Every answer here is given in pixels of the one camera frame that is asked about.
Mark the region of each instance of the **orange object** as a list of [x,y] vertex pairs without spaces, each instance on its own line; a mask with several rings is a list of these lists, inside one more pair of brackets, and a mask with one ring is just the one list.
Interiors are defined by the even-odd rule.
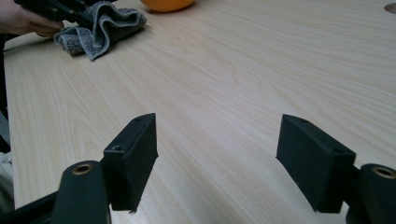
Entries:
[[170,12],[188,7],[194,0],[140,0],[146,7],[159,12]]

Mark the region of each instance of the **human hand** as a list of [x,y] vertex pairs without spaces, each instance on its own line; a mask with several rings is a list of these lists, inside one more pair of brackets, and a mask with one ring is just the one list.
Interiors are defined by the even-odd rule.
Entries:
[[0,0],[0,34],[26,35],[35,32],[44,37],[52,37],[64,24],[39,16],[13,0]]

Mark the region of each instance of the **table surface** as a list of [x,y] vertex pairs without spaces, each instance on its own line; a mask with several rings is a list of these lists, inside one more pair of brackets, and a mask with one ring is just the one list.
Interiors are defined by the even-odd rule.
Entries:
[[7,43],[16,206],[100,160],[133,118],[157,114],[159,159],[137,213],[114,223],[343,223],[310,207],[275,158],[282,114],[396,162],[396,15],[379,0],[196,0],[174,13],[139,1],[145,29],[90,62],[51,40]]

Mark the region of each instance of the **screw hole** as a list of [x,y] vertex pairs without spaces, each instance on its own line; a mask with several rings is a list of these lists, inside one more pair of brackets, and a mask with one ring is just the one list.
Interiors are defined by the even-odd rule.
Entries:
[[373,168],[374,173],[377,175],[380,175],[382,177],[388,178],[388,179],[396,179],[396,173],[391,171],[390,169],[384,168],[384,167],[375,167]]
[[384,9],[389,12],[389,13],[393,13],[396,14],[396,3],[391,3],[388,4],[384,7]]
[[90,172],[92,168],[93,166],[91,164],[81,164],[80,166],[74,168],[72,173],[73,175],[85,175]]
[[113,148],[114,151],[122,151],[122,146],[114,146]]
[[344,151],[343,151],[341,148],[337,148],[337,147],[336,147],[336,148],[333,148],[332,151],[335,152],[335,153],[337,153],[337,154],[342,154],[342,153],[344,153]]

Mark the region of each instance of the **gray towel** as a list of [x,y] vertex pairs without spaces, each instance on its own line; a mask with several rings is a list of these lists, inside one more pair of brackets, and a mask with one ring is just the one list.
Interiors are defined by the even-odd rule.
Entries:
[[67,27],[53,38],[70,55],[85,52],[91,61],[105,54],[111,43],[136,33],[147,21],[136,9],[117,9],[109,2],[97,2],[85,13],[93,18],[92,30]]

